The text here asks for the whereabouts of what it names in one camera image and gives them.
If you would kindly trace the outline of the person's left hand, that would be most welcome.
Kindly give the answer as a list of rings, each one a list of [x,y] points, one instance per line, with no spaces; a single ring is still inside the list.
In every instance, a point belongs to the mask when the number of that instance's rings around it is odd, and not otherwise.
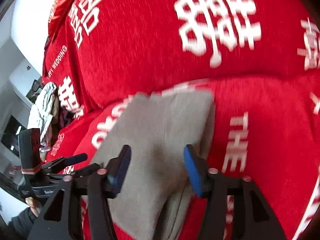
[[[33,197],[25,198],[25,202],[30,207],[32,213],[38,217],[41,212],[41,203]]]

